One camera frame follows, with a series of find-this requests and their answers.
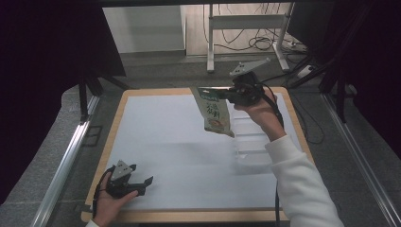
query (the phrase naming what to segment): person's left hand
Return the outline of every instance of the person's left hand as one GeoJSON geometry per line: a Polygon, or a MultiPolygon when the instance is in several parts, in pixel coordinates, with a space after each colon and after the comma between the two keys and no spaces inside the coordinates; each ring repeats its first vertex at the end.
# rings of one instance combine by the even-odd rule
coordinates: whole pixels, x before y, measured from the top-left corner
{"type": "Polygon", "coordinates": [[[106,185],[111,175],[112,173],[108,172],[104,177],[100,185],[99,198],[97,199],[94,222],[100,227],[108,226],[115,219],[121,207],[138,195],[138,191],[133,191],[121,199],[113,198],[106,192],[106,185]]]}

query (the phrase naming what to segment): hand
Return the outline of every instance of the hand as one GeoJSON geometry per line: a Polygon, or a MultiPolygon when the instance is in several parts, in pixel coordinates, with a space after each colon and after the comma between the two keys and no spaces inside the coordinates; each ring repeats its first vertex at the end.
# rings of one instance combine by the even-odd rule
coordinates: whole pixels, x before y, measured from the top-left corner
{"type": "MultiPolygon", "coordinates": [[[[274,101],[274,95],[270,90],[265,90],[265,94],[274,101]]],[[[263,98],[252,106],[235,105],[234,108],[238,111],[246,112],[251,117],[251,120],[262,128],[271,141],[286,135],[273,108],[263,98]]]]}
{"type": "Polygon", "coordinates": [[[111,175],[112,173],[108,172],[104,177],[100,185],[99,198],[97,199],[97,213],[94,222],[100,227],[108,226],[115,219],[121,207],[138,195],[138,191],[133,191],[121,199],[113,198],[106,192],[106,185],[111,175]]]}

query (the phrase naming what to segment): white wall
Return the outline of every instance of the white wall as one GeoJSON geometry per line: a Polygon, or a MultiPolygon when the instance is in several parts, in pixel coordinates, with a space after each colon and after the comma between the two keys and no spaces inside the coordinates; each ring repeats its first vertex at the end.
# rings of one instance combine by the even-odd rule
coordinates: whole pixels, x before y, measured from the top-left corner
{"type": "Polygon", "coordinates": [[[119,53],[185,49],[180,6],[105,8],[103,11],[119,53]]]}

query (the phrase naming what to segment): snack bag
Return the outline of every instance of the snack bag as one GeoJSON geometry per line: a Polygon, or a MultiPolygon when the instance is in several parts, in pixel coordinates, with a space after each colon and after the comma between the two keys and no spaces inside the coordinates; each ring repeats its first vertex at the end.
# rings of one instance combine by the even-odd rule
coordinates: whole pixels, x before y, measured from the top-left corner
{"type": "Polygon", "coordinates": [[[230,114],[225,99],[218,99],[217,89],[191,87],[200,113],[204,118],[204,129],[235,137],[230,126],[230,114]]]}

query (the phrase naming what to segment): white sweater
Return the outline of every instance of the white sweater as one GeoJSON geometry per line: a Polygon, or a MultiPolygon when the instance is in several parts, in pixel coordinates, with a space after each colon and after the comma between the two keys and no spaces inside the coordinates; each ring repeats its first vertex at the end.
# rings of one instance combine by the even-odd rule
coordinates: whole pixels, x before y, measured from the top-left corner
{"type": "MultiPolygon", "coordinates": [[[[289,135],[266,145],[278,195],[291,227],[341,227],[318,169],[293,144],[289,135]]],[[[90,221],[86,227],[97,227],[90,221]]]]}

